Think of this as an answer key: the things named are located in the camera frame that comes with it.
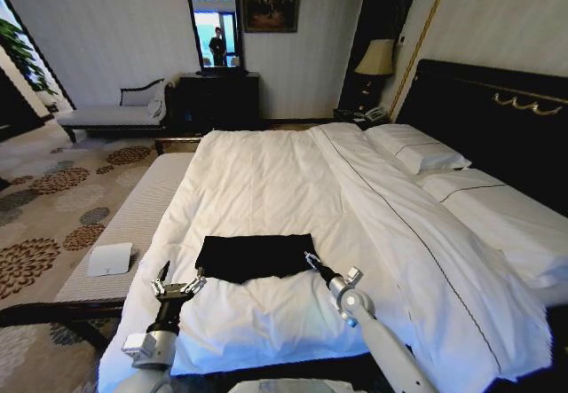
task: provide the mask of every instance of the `mirror frame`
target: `mirror frame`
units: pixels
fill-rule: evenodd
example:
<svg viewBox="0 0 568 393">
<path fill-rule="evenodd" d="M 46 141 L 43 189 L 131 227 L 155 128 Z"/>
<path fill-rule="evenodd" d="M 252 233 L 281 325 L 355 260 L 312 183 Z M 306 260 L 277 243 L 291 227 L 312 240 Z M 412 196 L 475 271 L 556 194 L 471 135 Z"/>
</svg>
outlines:
<svg viewBox="0 0 568 393">
<path fill-rule="evenodd" d="M 239 66 L 238 67 L 205 67 L 203 65 L 203 55 L 201 54 L 201 43 L 199 40 L 199 34 L 197 31 L 197 26 L 195 25 L 195 16 L 193 15 L 193 3 L 192 0 L 187 0 L 189 3 L 189 13 L 192 19 L 193 36 L 195 38 L 195 46 L 197 47 L 197 55 L 199 56 L 199 64 L 201 67 L 201 72 L 198 74 L 219 74 L 219 75 L 233 75 L 240 74 L 245 71 L 245 55 L 242 45 L 242 17 L 241 17 L 241 0 L 235 0 L 235 16 L 237 19 L 237 34 L 235 36 L 235 48 L 236 53 L 239 55 Z"/>
</svg>

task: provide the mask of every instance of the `bench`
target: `bench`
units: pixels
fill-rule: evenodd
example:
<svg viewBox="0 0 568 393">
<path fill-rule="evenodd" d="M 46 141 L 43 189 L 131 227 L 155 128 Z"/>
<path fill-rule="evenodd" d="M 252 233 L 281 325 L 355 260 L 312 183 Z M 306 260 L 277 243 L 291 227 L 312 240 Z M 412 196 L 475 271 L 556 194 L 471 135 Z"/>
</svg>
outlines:
<svg viewBox="0 0 568 393">
<path fill-rule="evenodd" d="M 0 326 L 59 323 L 104 350 L 108 339 L 87 321 L 119 318 L 130 283 L 184 177 L 193 153 L 166 153 L 156 158 L 94 244 L 132 242 L 136 254 L 126 273 L 87 276 L 91 252 L 77 265 L 53 303 L 18 304 L 0 310 Z"/>
<path fill-rule="evenodd" d="M 177 79 L 153 81 L 144 87 L 121 89 L 119 105 L 81 106 L 57 114 L 57 123 L 76 142 L 73 130 L 166 130 L 168 105 Z"/>
</svg>

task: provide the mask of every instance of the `pillow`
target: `pillow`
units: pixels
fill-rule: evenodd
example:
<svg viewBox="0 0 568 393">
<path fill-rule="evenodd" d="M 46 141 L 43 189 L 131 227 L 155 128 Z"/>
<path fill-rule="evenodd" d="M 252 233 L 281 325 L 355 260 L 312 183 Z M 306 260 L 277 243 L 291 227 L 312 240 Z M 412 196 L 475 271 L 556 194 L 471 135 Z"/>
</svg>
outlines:
<svg viewBox="0 0 568 393">
<path fill-rule="evenodd" d="M 147 105 L 146 109 L 148 114 L 152 118 L 157 118 L 162 114 L 162 109 L 165 107 L 164 104 L 164 87 L 165 83 L 161 82 L 158 84 L 159 87 L 156 89 L 152 101 Z"/>
<path fill-rule="evenodd" d="M 478 169 L 427 176 L 422 189 L 500 249 L 529 287 L 568 280 L 568 218 Z"/>
<path fill-rule="evenodd" d="M 365 131 L 371 141 L 383 146 L 412 174 L 426 169 L 462 169 L 471 162 L 454 149 L 406 124 L 384 124 Z"/>
<path fill-rule="evenodd" d="M 160 87 L 163 78 L 138 89 L 121 89 L 121 106 L 147 106 Z"/>
</svg>

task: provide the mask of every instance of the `white bedsheet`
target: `white bedsheet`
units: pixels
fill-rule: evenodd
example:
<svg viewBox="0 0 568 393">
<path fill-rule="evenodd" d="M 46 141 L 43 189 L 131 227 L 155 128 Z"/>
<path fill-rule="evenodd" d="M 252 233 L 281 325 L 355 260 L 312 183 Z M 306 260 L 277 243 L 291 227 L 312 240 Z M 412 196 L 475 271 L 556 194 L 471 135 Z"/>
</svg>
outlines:
<svg viewBox="0 0 568 393">
<path fill-rule="evenodd" d="M 158 310 L 149 287 L 171 260 L 191 280 L 205 235 L 308 233 L 339 272 L 356 265 L 376 316 L 441 391 L 481 391 L 549 365 L 544 308 L 477 237 L 382 158 L 355 126 L 209 133 L 164 214 L 101 359 L 99 389 L 131 374 L 120 352 Z M 366 351 L 319 275 L 208 279 L 181 315 L 172 373 L 208 373 Z"/>
</svg>

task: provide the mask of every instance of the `gold headboard ornament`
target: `gold headboard ornament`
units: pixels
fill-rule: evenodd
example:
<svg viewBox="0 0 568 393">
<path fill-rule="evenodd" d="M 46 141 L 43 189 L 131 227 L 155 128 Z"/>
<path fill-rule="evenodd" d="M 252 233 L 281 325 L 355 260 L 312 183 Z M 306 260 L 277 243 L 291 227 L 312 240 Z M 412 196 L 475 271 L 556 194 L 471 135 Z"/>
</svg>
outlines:
<svg viewBox="0 0 568 393">
<path fill-rule="evenodd" d="M 497 103 L 501 106 L 512 105 L 515 109 L 520 109 L 520 110 L 530 109 L 533 114 L 541 115 L 541 116 L 556 115 L 563 108 L 563 106 L 559 106 L 556 109 L 553 109 L 551 111 L 541 111 L 539 109 L 539 104 L 537 102 L 529 103 L 528 105 L 519 105 L 517 103 L 517 96 L 515 96 L 514 98 L 512 98 L 510 100 L 499 100 L 499 93 L 493 94 L 493 102 L 495 102 L 495 103 Z"/>
</svg>

